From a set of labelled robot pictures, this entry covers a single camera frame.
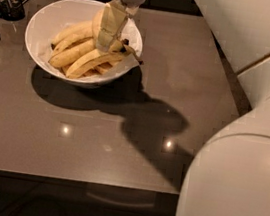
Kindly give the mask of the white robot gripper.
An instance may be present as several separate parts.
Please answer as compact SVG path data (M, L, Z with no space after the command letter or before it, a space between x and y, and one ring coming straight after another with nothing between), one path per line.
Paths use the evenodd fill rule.
M112 43L118 39L128 19L128 14L135 16L139 7L146 0L112 0L108 2L103 10L100 22L99 34L97 35L97 47L107 51Z

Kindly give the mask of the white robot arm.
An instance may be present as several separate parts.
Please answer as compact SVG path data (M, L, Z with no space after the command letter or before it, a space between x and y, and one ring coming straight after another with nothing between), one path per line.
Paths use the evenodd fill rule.
M270 216L270 0L194 0L251 104L193 159L176 216Z

